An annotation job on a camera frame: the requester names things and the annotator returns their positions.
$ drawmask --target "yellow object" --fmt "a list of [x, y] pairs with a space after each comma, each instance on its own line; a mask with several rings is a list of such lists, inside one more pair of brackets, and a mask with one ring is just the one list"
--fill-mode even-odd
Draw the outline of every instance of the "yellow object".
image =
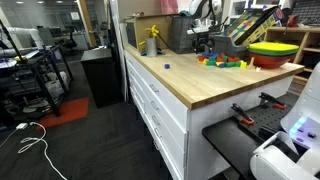
[[142, 41], [142, 42], [139, 43], [139, 46], [142, 46], [142, 45], [144, 45], [145, 43], [146, 43], [146, 41]]
[[151, 28], [147, 28], [145, 29], [146, 31], [150, 31], [149, 37], [151, 38], [156, 38], [158, 36], [158, 34], [160, 33], [157, 29], [156, 29], [156, 25], [153, 25]]
[[247, 68], [247, 63], [246, 62], [243, 62], [243, 61], [240, 61], [240, 62], [241, 62], [240, 68], [243, 68], [243, 69]]
[[[26, 56], [21, 56], [22, 57], [22, 60], [23, 60], [23, 62], [27, 62], [27, 57]], [[16, 57], [14, 57], [13, 58], [15, 61], [17, 61], [17, 62], [20, 62], [21, 60], [20, 60], [20, 58], [19, 58], [19, 56], [16, 56]]]
[[259, 28], [257, 28], [254, 32], [251, 33], [251, 35], [243, 41], [242, 45], [247, 46], [256, 41], [262, 34], [267, 32], [267, 29], [272, 27], [276, 23], [276, 20], [274, 18], [274, 15], [270, 15], [269, 18], [264, 21]]
[[217, 66], [220, 66], [220, 64], [223, 64], [224, 62], [216, 62]]
[[254, 57], [251, 58], [250, 64], [247, 66], [248, 69], [254, 69]]
[[255, 50], [270, 50], [270, 51], [294, 51], [298, 50], [299, 46], [291, 44], [282, 44], [274, 42], [260, 42], [249, 45], [250, 49]]

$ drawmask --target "countertop edge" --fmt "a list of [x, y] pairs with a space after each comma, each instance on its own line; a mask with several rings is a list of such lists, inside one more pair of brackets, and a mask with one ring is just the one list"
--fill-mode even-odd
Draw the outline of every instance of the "countertop edge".
[[207, 99], [204, 99], [204, 100], [201, 100], [201, 101], [197, 101], [197, 102], [190, 102], [187, 98], [185, 98], [185, 97], [182, 96], [179, 92], [177, 92], [171, 85], [169, 85], [168, 83], [166, 83], [165, 80], [163, 80], [161, 77], [159, 77], [159, 76], [158, 76], [152, 69], [150, 69], [145, 63], [143, 63], [143, 61], [140, 60], [140, 57], [139, 57], [139, 56], [137, 56], [137, 55], [134, 54], [134, 53], [130, 53], [130, 51], [133, 51], [133, 50], [134, 50], [134, 47], [132, 47], [132, 46], [126, 46], [124, 49], [127, 50], [130, 55], [132, 55], [144, 68], [147, 69], [147, 71], [148, 71], [149, 73], [151, 73], [158, 81], [160, 81], [174, 96], [177, 97], [177, 99], [179, 99], [179, 100], [180, 100], [188, 109], [190, 109], [190, 110], [195, 110], [195, 109], [204, 107], [204, 106], [206, 106], [206, 105], [209, 105], [209, 104], [218, 102], [218, 101], [220, 101], [220, 100], [225, 99], [226, 96], [238, 95], [238, 94], [241, 94], [241, 93], [243, 93], [243, 92], [252, 90], [252, 89], [254, 89], [254, 88], [258, 88], [258, 87], [264, 86], [264, 85], [266, 85], [266, 84], [270, 84], [270, 83], [275, 82], [275, 81], [277, 81], [277, 80], [284, 79], [284, 78], [287, 78], [287, 77], [289, 77], [289, 76], [293, 76], [293, 75], [295, 75], [295, 74], [298, 74], [298, 73], [303, 72], [303, 70], [304, 70], [304, 66], [301, 66], [301, 67], [298, 68], [298, 69], [295, 69], [295, 70], [292, 70], [292, 71], [283, 73], [283, 74], [281, 74], [281, 75], [279, 75], [279, 76], [275, 76], [275, 77], [272, 77], [272, 78], [263, 80], [263, 82], [259, 81], [259, 82], [254, 83], [254, 84], [250, 84], [250, 85], [243, 86], [243, 87], [241, 87], [241, 88], [239, 88], [239, 89], [236, 89], [236, 90], [234, 90], [234, 91], [231, 91], [231, 92], [222, 93], [222, 94], [219, 94], [219, 95], [217, 95], [217, 96], [210, 97], [210, 98], [207, 98]]

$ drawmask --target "white cable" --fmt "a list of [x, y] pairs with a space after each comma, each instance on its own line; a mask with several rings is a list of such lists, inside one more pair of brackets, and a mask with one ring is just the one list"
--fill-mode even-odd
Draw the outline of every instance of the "white cable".
[[18, 129], [14, 130], [9, 136], [6, 138], [6, 140], [3, 141], [3, 143], [0, 145], [0, 148], [8, 141], [8, 139], [17, 131]]
[[40, 142], [40, 141], [44, 142], [45, 145], [46, 145], [46, 147], [45, 147], [45, 149], [44, 149], [44, 155], [45, 155], [45, 157], [47, 158], [47, 160], [49, 161], [51, 167], [60, 175], [60, 177], [61, 177], [62, 179], [67, 180], [67, 178], [65, 178], [65, 177], [60, 173], [60, 171], [52, 164], [52, 161], [50, 160], [50, 158], [49, 158], [48, 155], [47, 155], [47, 149], [48, 149], [49, 145], [48, 145], [47, 141], [43, 139], [44, 136], [45, 136], [46, 133], [47, 133], [46, 129], [45, 129], [41, 124], [39, 124], [39, 123], [36, 123], [36, 122], [31, 122], [31, 123], [30, 123], [30, 125], [34, 125], [34, 124], [40, 126], [40, 127], [43, 129], [43, 135], [41, 136], [41, 138], [27, 137], [27, 138], [23, 139], [23, 140], [21, 141], [21, 143], [25, 143], [25, 142], [32, 141], [32, 140], [33, 140], [34, 142], [23, 146], [23, 147], [18, 151], [18, 153], [20, 154], [20, 153], [25, 152], [26, 150], [28, 150], [29, 148], [31, 148], [33, 145], [37, 144], [37, 143]]

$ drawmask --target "wooden countertop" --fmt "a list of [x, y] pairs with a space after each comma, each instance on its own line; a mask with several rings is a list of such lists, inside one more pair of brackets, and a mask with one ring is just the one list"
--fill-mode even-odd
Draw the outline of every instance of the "wooden countertop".
[[[256, 72], [205, 66], [197, 63], [196, 54], [178, 55], [165, 50], [166, 55], [149, 58], [140, 56], [130, 45], [125, 50], [191, 110], [303, 72], [303, 66], [291, 63]], [[170, 64], [171, 68], [164, 69], [164, 64]]]

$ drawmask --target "black bin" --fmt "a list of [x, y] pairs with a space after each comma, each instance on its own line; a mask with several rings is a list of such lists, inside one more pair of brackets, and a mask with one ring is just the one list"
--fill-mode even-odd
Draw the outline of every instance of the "black bin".
[[98, 108], [123, 101], [120, 77], [109, 49], [88, 50], [81, 58], [90, 89]]

